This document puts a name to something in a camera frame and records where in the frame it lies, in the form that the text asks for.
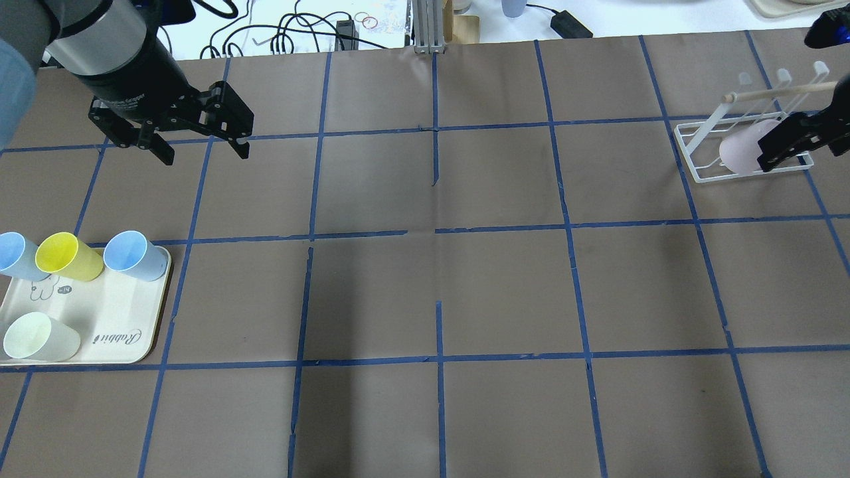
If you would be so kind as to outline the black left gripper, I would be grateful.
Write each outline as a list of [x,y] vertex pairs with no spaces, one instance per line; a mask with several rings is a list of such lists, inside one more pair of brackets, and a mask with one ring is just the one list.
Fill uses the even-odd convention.
[[88,87],[102,103],[91,106],[89,118],[114,145],[136,145],[172,166],[174,150],[158,130],[191,130],[224,139],[240,159],[249,158],[253,111],[224,81],[207,91],[192,87],[153,33],[128,63],[89,76]]

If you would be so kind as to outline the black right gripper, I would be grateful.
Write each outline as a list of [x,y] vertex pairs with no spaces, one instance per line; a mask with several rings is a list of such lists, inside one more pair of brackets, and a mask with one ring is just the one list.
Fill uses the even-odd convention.
[[757,163],[769,173],[784,160],[827,146],[835,157],[848,152],[849,76],[835,86],[831,103],[817,113],[796,112],[757,141]]

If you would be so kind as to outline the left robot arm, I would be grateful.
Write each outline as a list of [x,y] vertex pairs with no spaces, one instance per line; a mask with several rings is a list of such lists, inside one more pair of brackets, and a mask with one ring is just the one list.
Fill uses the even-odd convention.
[[171,165],[161,132],[191,131],[225,140],[249,157],[254,115],[224,81],[208,90],[189,84],[157,37],[162,25],[195,18],[204,1],[3,1],[2,146],[35,98],[43,55],[94,95],[88,118],[113,145],[150,151]]

